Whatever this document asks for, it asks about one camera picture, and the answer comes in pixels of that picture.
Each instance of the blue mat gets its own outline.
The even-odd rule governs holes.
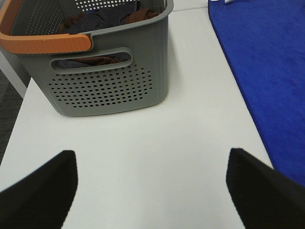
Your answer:
[[[209,15],[274,168],[305,186],[305,0],[209,0]]]

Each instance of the floor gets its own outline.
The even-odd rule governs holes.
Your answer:
[[[0,72],[0,164],[22,104],[22,98]]]

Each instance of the laundry basket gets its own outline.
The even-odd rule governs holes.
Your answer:
[[[125,2],[7,0],[0,13],[0,44],[18,55],[62,115],[111,114],[158,104],[168,91],[168,15],[173,0],[140,0],[143,8],[160,13],[145,21],[75,35],[55,34],[67,16]],[[119,52],[127,53],[129,60],[71,69],[54,64]]]

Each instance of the brown cloth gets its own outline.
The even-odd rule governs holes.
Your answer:
[[[142,10],[138,10],[138,11],[132,13],[131,15],[127,16],[125,18],[125,22],[126,22],[126,24],[130,24],[130,23],[134,23],[134,22],[138,22],[138,21],[147,20],[147,19],[156,17],[158,15],[159,15],[158,13],[151,12],[151,9],[145,8]]]
[[[124,18],[126,24],[138,22],[138,21],[143,21],[147,20],[153,17],[158,16],[158,13],[153,13],[151,9],[145,8],[142,10],[138,10],[131,15],[128,15]],[[66,29],[70,28],[73,26],[75,23],[80,21],[86,16],[84,13],[78,14],[76,17],[67,17],[65,22],[60,24],[58,33],[61,33],[65,31]],[[85,63],[85,64],[90,64],[92,66],[98,66],[98,65],[105,65],[105,64],[112,64],[112,63],[119,63],[120,61],[108,56],[97,56],[97,57],[87,57],[87,58],[78,58],[78,59],[73,59],[73,61],[79,62],[79,63]]]

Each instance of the gray plastic basket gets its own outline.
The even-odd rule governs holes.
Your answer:
[[[24,0],[12,35],[54,34],[66,16],[128,0]],[[87,32],[86,52],[19,55],[45,96],[62,115],[111,114],[160,103],[168,91],[168,15],[173,0],[141,0],[143,8],[160,15],[149,20]],[[60,69],[54,60],[126,52],[126,62]]]

